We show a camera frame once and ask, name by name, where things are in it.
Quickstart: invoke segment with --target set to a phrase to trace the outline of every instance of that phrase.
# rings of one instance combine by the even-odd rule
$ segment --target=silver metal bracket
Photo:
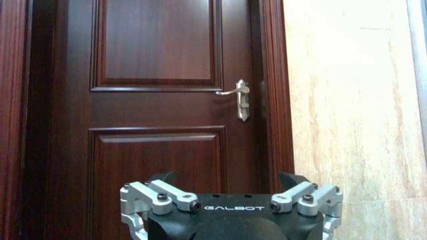
[[[185,212],[198,212],[201,209],[201,201],[197,194],[193,192],[185,192],[175,186],[167,184],[162,180],[154,180],[149,187],[158,193],[167,193],[171,197],[173,202],[177,204],[177,208]]]
[[[298,202],[298,212],[307,217],[323,214],[323,240],[334,239],[334,230],[342,225],[343,193],[334,185],[317,185],[303,181],[290,190],[271,196],[271,211],[277,214],[293,210]]]
[[[135,240],[149,240],[143,217],[147,217],[150,210],[157,215],[169,214],[173,211],[173,199],[159,199],[159,193],[138,181],[126,184],[121,189],[122,222],[129,225]]]
[[[287,213],[293,210],[293,205],[306,194],[315,191],[315,185],[305,181],[283,193],[271,196],[271,209],[275,213]]]
[[[201,209],[197,194],[182,191],[162,180],[154,180],[147,185],[137,181],[122,187],[122,222],[129,225],[134,240],[149,240],[143,222],[147,220],[149,211],[153,210],[157,215],[166,215],[173,211],[174,204],[186,212],[195,213]]]

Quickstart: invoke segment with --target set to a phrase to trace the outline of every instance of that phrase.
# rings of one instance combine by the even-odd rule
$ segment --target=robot
[[[174,186],[174,172],[121,189],[122,222],[134,240],[333,240],[343,193],[281,174],[278,194],[195,194]]]

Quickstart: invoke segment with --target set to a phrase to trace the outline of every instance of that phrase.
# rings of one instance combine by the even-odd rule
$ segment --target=wooden trim
[[[114,78],[107,76],[107,0],[93,0],[91,78],[93,92],[217,92],[225,90],[222,0],[209,0],[210,78]]]
[[[283,190],[279,172],[294,173],[290,78],[283,0],[262,0],[263,70],[269,92],[270,192]]]
[[[218,161],[217,161],[217,190],[215,193],[223,193],[227,189],[227,146],[226,146],[226,126],[225,125],[211,125],[211,126],[189,126],[189,127],[95,127],[89,129],[89,192],[87,192],[87,238],[86,239],[98,239],[99,237],[99,229],[97,228],[97,176],[95,176],[95,167],[97,167],[97,158],[98,156],[98,148],[99,144],[103,144],[102,138],[105,137],[105,141],[107,140],[106,137],[111,137],[115,140],[113,142],[117,143],[126,143],[121,141],[121,139],[130,139],[133,136],[139,139],[147,138],[159,138],[159,136],[174,135],[179,136],[183,139],[189,139],[189,136],[201,136],[206,134],[214,134],[218,138],[217,144],[221,145],[214,147],[214,151],[218,154]]]
[[[27,0],[0,0],[0,239],[16,239],[24,115]]]

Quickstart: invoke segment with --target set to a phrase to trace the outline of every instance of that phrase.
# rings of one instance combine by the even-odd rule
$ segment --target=logo
[[[262,211],[266,207],[265,206],[235,206],[235,207],[229,207],[229,206],[206,206],[205,210],[210,211]]]

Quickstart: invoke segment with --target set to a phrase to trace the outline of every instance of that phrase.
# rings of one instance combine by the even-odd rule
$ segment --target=door handle
[[[242,119],[243,122],[250,118],[250,92],[250,84],[243,79],[237,82],[235,90],[215,92],[218,96],[238,95],[238,118]]]

